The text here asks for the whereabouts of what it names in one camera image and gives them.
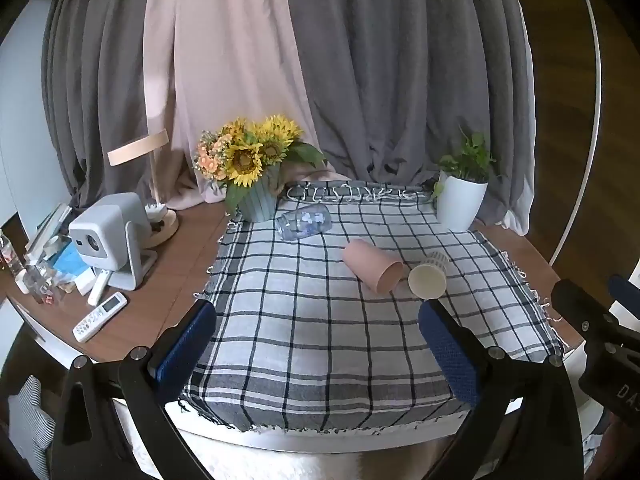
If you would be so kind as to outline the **clear plastic cup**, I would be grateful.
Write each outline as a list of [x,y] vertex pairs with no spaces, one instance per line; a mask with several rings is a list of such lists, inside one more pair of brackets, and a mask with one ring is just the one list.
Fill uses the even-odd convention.
[[320,204],[287,211],[276,219],[277,232],[286,242],[296,242],[324,233],[331,228],[332,218],[329,209]]

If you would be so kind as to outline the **white paper cup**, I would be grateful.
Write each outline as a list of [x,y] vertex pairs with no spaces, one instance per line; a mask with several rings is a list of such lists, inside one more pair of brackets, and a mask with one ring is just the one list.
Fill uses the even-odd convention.
[[425,255],[424,260],[408,275],[408,286],[414,296],[423,300],[440,298],[447,289],[449,257],[440,250]]

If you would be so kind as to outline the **pink plastic cup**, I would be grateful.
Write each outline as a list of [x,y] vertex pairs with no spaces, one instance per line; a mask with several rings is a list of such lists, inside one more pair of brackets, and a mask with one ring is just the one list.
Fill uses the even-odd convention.
[[404,275],[401,258],[365,240],[353,240],[343,249],[343,261],[372,292],[389,294]]

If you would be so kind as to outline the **white remote control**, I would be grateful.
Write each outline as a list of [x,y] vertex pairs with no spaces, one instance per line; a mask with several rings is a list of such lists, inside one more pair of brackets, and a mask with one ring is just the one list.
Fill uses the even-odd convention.
[[128,298],[121,292],[114,292],[92,309],[73,328],[73,336],[77,342],[83,344],[91,339],[101,328],[128,304]]

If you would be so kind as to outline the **small white remote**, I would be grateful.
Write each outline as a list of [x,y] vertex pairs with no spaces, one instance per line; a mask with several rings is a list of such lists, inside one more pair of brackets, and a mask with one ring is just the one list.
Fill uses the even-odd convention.
[[100,304],[104,289],[106,289],[111,275],[112,271],[110,270],[101,270],[98,274],[96,274],[96,280],[93,283],[91,292],[87,299],[88,305],[90,307],[97,307]]

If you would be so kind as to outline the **white mini projector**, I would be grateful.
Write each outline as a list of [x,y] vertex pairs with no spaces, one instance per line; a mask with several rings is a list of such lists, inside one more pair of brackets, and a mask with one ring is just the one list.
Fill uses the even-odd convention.
[[98,282],[122,290],[137,289],[157,260],[145,249],[151,225],[136,193],[105,195],[70,222],[68,234]]

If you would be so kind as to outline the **white plant pot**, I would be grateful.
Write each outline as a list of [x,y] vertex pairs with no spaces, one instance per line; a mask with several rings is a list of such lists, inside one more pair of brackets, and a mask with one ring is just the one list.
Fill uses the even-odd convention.
[[439,223],[452,232],[467,231],[480,210],[487,188],[487,182],[467,181],[441,171],[435,198]]

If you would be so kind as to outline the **checkered grey tablecloth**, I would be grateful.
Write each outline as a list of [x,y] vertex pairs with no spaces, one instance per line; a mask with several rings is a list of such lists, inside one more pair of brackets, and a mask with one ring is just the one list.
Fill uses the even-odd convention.
[[436,220],[418,188],[314,182],[288,186],[278,209],[329,209],[328,232],[286,242],[272,221],[233,216],[202,296],[214,336],[183,389],[212,422],[242,431],[379,430],[464,411],[418,325],[406,283],[379,295],[342,258],[353,240],[399,258],[449,258],[442,305],[482,344],[540,362],[564,350],[538,294],[510,256],[481,232]]

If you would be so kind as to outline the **green potted plant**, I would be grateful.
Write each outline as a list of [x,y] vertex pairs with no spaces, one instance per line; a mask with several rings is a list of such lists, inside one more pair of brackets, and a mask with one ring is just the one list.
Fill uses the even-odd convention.
[[487,183],[491,165],[496,162],[486,145],[484,133],[473,131],[462,133],[463,143],[456,154],[442,155],[438,166],[440,176],[434,185],[434,197],[438,197],[444,190],[446,177],[473,182]]

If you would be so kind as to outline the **teal ribbed vase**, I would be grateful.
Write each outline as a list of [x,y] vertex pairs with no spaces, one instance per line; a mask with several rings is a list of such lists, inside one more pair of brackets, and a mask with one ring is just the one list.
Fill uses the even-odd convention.
[[239,203],[244,221],[262,223],[276,215],[280,165],[269,166]]

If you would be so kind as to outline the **sunflower bouquet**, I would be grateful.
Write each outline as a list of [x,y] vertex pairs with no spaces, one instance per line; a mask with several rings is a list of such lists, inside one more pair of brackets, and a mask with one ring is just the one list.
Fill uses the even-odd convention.
[[318,167],[326,161],[318,148],[302,140],[302,133],[294,120],[283,115],[262,122],[239,117],[215,132],[202,132],[194,167],[224,191],[226,206],[234,211],[269,169],[284,162]]

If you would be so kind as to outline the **grey curtain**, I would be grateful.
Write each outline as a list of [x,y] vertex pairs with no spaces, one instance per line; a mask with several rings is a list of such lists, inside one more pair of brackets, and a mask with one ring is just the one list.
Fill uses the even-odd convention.
[[[533,62],[518,0],[288,0],[326,166],[286,180],[345,177],[420,185],[462,133],[484,133],[496,164],[478,216],[518,234],[534,201]],[[42,94],[73,202],[142,191],[146,157],[107,152],[148,134],[146,0],[53,0]]]

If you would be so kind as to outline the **pink curtain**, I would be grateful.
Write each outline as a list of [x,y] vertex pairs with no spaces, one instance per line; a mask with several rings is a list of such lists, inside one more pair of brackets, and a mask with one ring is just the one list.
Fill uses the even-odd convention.
[[160,199],[174,209],[217,203],[192,165],[202,131],[280,114],[319,143],[288,0],[146,0],[143,87]]

